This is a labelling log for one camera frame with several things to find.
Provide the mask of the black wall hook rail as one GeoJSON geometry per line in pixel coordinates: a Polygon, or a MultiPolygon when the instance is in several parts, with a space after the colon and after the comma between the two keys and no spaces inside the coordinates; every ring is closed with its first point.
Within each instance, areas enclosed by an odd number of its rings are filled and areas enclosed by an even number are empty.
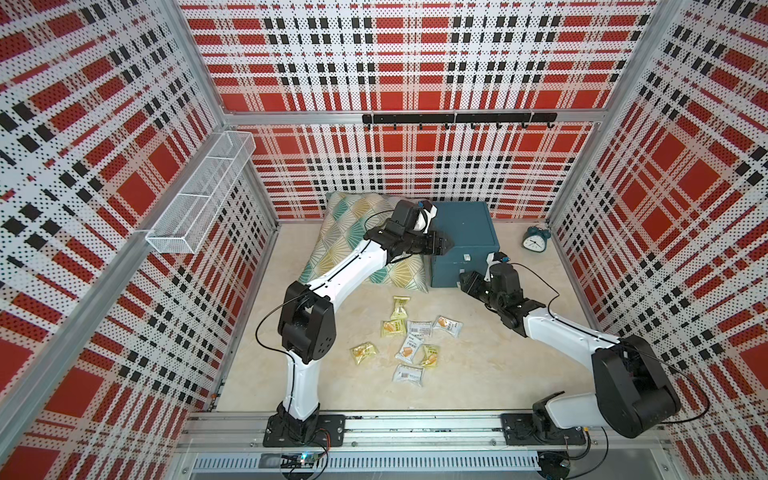
{"type": "Polygon", "coordinates": [[[454,125],[454,124],[520,124],[541,123],[550,127],[558,118],[556,112],[512,112],[512,113],[437,113],[437,114],[363,114],[364,125],[454,125]]]}

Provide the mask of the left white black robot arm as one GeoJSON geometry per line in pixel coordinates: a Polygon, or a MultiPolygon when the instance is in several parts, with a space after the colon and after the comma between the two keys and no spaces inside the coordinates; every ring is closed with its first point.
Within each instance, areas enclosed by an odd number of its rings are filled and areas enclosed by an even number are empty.
{"type": "Polygon", "coordinates": [[[438,206],[401,200],[381,225],[365,227],[359,244],[329,272],[308,283],[295,281],[285,292],[277,332],[287,358],[286,394],[269,417],[263,438],[267,448],[321,444],[340,446],[341,414],[324,415],[319,400],[321,360],[333,347],[335,314],[365,279],[387,265],[416,255],[440,256],[453,243],[431,226],[438,206]]]}

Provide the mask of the teal alarm clock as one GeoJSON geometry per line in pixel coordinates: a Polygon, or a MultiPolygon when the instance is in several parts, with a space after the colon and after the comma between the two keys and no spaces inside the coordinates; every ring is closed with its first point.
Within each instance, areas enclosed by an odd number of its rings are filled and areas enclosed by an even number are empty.
{"type": "Polygon", "coordinates": [[[530,226],[523,235],[521,245],[530,252],[543,253],[547,249],[550,238],[551,232],[547,228],[530,226]]]}

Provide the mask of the yellow cookie packet top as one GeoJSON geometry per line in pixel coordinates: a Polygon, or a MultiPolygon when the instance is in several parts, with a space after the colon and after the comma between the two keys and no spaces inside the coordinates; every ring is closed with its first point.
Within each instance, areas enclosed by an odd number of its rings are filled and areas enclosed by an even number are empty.
{"type": "Polygon", "coordinates": [[[393,311],[390,316],[392,321],[406,320],[408,313],[406,311],[406,305],[411,300],[410,296],[394,296],[393,297],[393,311]]]}

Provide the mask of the white cookie packet centre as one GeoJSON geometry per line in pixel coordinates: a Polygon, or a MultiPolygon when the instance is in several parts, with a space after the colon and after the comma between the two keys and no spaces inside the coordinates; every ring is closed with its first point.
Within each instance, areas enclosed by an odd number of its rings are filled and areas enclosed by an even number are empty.
{"type": "Polygon", "coordinates": [[[433,332],[433,324],[431,322],[407,322],[407,333],[414,335],[422,339],[429,338],[433,332]]]}

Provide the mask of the white cookie packet middle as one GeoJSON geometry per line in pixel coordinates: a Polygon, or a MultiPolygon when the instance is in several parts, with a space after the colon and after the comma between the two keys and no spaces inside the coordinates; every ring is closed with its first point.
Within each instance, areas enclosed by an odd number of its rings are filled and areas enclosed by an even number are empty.
{"type": "Polygon", "coordinates": [[[418,334],[409,333],[406,335],[405,340],[395,354],[395,358],[398,361],[413,364],[417,352],[424,344],[424,338],[418,334]]]}

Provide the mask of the white cookie packet bottom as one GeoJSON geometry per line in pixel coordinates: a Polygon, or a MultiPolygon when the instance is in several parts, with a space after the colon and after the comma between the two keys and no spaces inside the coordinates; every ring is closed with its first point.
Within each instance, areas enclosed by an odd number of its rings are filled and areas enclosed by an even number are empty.
{"type": "Polygon", "coordinates": [[[392,381],[394,383],[408,383],[419,387],[423,386],[424,369],[406,364],[398,364],[395,368],[392,381]]]}

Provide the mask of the patterned green yellow pillow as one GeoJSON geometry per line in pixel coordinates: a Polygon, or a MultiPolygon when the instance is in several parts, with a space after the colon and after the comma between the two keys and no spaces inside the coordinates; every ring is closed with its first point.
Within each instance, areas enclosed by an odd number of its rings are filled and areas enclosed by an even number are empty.
{"type": "MultiPolygon", "coordinates": [[[[327,194],[320,233],[299,281],[308,283],[340,264],[363,240],[368,229],[391,216],[399,200],[378,193],[335,191],[327,194]]],[[[427,267],[419,255],[387,265],[366,281],[405,290],[428,291],[427,267]]]]}

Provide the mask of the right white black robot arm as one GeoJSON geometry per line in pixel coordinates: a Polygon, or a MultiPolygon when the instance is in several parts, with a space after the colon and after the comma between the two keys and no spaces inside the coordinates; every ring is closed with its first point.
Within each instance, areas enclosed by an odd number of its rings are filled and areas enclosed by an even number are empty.
{"type": "Polygon", "coordinates": [[[632,439],[680,412],[679,396],[643,338],[616,337],[556,316],[525,296],[509,263],[493,264],[484,274],[462,273],[459,286],[508,329],[558,350],[592,374],[592,393],[556,392],[534,403],[531,423],[539,438],[578,427],[608,427],[632,439]]]}

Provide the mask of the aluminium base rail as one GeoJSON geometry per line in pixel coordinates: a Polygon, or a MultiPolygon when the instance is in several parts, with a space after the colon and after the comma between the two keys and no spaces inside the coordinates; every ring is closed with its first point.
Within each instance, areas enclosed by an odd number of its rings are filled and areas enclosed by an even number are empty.
{"type": "Polygon", "coordinates": [[[679,479],[656,429],[537,433],[529,412],[347,411],[321,414],[302,441],[263,412],[195,414],[169,479],[679,479]]]}

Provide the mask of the white cookie packet right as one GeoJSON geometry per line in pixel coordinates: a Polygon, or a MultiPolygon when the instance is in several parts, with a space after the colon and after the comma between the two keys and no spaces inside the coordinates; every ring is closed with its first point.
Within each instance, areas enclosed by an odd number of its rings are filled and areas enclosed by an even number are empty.
{"type": "Polygon", "coordinates": [[[462,322],[445,316],[438,316],[433,322],[434,330],[444,331],[454,338],[457,338],[460,335],[463,326],[464,324],[462,322]]]}

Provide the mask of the teal three-drawer cabinet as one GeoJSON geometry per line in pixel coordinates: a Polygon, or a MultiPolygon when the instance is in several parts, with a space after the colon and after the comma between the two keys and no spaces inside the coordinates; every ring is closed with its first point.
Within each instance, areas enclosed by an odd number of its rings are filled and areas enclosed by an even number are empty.
{"type": "Polygon", "coordinates": [[[499,241],[485,202],[444,201],[435,206],[430,227],[447,236],[453,247],[430,257],[430,286],[456,288],[461,273],[486,273],[488,255],[499,251],[499,241]]]}

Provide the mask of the white cookie packet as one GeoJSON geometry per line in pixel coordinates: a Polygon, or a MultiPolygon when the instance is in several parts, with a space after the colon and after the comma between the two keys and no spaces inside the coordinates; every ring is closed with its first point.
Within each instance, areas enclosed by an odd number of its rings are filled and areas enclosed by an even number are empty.
{"type": "Polygon", "coordinates": [[[429,338],[433,332],[433,324],[431,322],[407,322],[407,333],[414,335],[422,339],[429,338]]]}
{"type": "Polygon", "coordinates": [[[409,333],[406,335],[405,340],[395,354],[395,358],[398,361],[413,364],[417,352],[424,344],[424,338],[418,334],[409,333]]]}
{"type": "Polygon", "coordinates": [[[408,383],[419,387],[423,386],[424,369],[406,364],[398,364],[395,368],[392,381],[394,383],[408,383]]]}
{"type": "Polygon", "coordinates": [[[444,331],[454,338],[457,338],[460,335],[463,326],[464,324],[462,322],[445,316],[438,316],[433,322],[434,330],[444,331]]]}

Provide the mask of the yellow cookie packet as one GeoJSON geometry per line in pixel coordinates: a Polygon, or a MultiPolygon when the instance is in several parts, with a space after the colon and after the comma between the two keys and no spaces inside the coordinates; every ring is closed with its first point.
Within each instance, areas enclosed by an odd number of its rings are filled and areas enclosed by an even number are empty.
{"type": "Polygon", "coordinates": [[[421,368],[436,368],[438,365],[440,347],[432,344],[422,346],[423,357],[419,363],[421,368]]]}
{"type": "Polygon", "coordinates": [[[411,300],[410,296],[394,296],[393,297],[393,311],[390,316],[392,321],[406,320],[408,313],[406,311],[406,305],[411,300]]]}
{"type": "Polygon", "coordinates": [[[398,318],[383,321],[380,333],[382,338],[404,336],[407,334],[406,320],[398,318]]]}
{"type": "Polygon", "coordinates": [[[360,365],[363,361],[375,357],[379,350],[371,342],[364,342],[350,349],[353,361],[356,365],[360,365]]]}

